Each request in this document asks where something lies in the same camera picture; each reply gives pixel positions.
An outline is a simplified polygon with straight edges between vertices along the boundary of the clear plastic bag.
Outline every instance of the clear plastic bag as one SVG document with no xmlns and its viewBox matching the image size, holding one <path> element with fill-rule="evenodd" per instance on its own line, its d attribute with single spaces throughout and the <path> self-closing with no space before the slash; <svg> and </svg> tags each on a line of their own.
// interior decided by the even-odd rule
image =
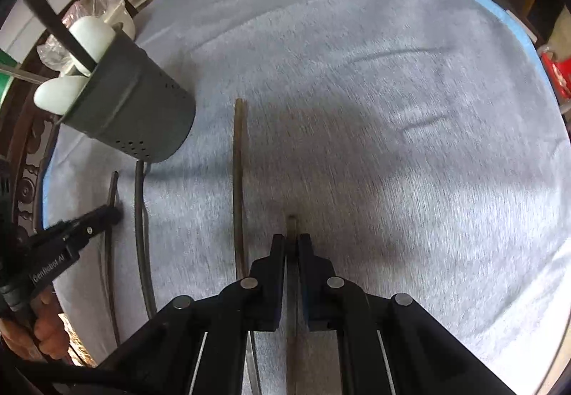
<svg viewBox="0 0 571 395">
<path fill-rule="evenodd" d="M 66 12 L 62 22 L 69 29 L 73 23 L 84 16 L 101 17 L 110 2 L 111 0 L 78 0 Z M 45 44 L 38 45 L 37 50 L 39 59 L 52 70 L 65 71 L 72 65 L 71 55 L 53 35 L 49 35 Z"/>
</svg>

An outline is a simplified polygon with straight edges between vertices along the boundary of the perforated utensil holder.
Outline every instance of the perforated utensil holder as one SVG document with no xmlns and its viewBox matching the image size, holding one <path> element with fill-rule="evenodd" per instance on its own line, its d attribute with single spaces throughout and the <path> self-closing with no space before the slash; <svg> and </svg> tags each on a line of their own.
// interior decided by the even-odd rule
<svg viewBox="0 0 571 395">
<path fill-rule="evenodd" d="M 169 158 L 194 121 L 193 96 L 122 31 L 62 122 L 147 162 Z"/>
</svg>

